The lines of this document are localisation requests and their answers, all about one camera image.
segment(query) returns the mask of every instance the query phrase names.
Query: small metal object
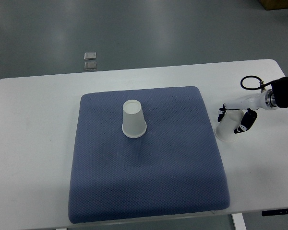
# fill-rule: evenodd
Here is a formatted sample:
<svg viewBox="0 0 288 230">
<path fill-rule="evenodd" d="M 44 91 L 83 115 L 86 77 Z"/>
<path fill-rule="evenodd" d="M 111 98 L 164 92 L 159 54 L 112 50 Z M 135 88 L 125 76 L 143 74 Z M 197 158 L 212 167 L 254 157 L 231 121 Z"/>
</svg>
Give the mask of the small metal object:
<svg viewBox="0 0 288 230">
<path fill-rule="evenodd" d="M 84 54 L 85 60 L 95 60 L 96 59 L 96 52 L 87 52 Z"/>
<path fill-rule="evenodd" d="M 97 62 L 95 61 L 87 61 L 84 64 L 84 70 L 95 70 L 97 69 Z"/>
</svg>

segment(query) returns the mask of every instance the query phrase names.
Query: robotic arm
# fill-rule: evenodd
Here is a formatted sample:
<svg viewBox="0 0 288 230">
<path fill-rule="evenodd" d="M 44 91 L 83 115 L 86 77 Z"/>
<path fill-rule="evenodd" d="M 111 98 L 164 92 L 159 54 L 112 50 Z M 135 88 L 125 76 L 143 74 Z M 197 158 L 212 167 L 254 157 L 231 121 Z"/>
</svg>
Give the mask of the robotic arm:
<svg viewBox="0 0 288 230">
<path fill-rule="evenodd" d="M 258 88 L 247 88 L 243 85 L 246 78 L 256 78 L 260 81 Z M 252 94 L 249 96 L 241 97 L 236 100 L 224 103 L 223 107 L 219 109 L 218 119 L 220 122 L 225 116 L 227 110 L 247 109 L 242 121 L 234 130 L 234 133 L 242 133 L 249 130 L 254 124 L 257 113 L 255 110 L 263 108 L 265 110 L 275 110 L 277 108 L 288 108 L 288 77 L 283 77 L 278 80 L 271 81 L 267 84 L 256 76 L 246 76 L 242 78 L 240 85 L 247 90 L 259 90 L 261 93 Z M 271 85 L 271 90 L 266 90 L 265 86 Z"/>
</svg>

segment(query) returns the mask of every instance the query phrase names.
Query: black cable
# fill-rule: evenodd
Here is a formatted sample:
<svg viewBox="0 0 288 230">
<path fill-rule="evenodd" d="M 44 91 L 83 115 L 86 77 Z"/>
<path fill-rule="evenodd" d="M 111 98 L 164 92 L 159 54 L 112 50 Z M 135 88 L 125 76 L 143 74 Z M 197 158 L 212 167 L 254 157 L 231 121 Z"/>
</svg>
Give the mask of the black cable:
<svg viewBox="0 0 288 230">
<path fill-rule="evenodd" d="M 245 79 L 247 79 L 247 78 L 256 78 L 257 80 L 259 80 L 260 86 L 257 87 L 257 88 L 248 88 L 248 87 L 245 87 L 245 86 L 243 85 L 243 81 L 244 81 Z M 260 77 L 250 75 L 250 76 L 246 76 L 246 77 L 244 77 L 244 78 L 241 79 L 241 81 L 240 81 L 240 86 L 241 86 L 243 89 L 245 89 L 245 90 L 260 90 L 260 89 L 262 89 L 262 88 L 264 88 L 264 87 L 266 87 L 266 86 L 268 86 L 268 85 L 271 85 L 272 82 L 273 82 L 273 81 L 268 82 L 267 84 L 263 84 L 264 81 L 263 81 Z"/>
</svg>

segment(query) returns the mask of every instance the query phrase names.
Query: white paper cup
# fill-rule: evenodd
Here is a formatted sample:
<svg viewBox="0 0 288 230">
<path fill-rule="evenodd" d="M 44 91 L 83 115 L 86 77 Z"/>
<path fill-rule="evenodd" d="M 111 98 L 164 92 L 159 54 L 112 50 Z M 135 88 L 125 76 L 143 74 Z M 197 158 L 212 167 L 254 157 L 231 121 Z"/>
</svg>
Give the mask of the white paper cup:
<svg viewBox="0 0 288 230">
<path fill-rule="evenodd" d="M 233 142 L 238 138 L 234 130 L 240 125 L 244 116 L 242 110 L 228 110 L 215 129 L 216 137 L 224 142 Z"/>
<path fill-rule="evenodd" d="M 137 100 L 128 100 L 123 105 L 123 133 L 129 138 L 139 138 L 146 132 L 146 122 L 141 103 Z"/>
</svg>

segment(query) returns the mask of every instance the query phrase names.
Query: cardboard box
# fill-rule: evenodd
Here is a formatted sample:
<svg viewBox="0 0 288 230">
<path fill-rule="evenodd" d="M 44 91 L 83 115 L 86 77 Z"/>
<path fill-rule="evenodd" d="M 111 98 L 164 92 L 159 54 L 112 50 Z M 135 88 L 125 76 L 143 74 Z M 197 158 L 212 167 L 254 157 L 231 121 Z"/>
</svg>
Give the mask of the cardboard box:
<svg viewBox="0 0 288 230">
<path fill-rule="evenodd" d="M 259 0 L 259 2 L 267 11 L 288 8 L 288 0 Z"/>
</svg>

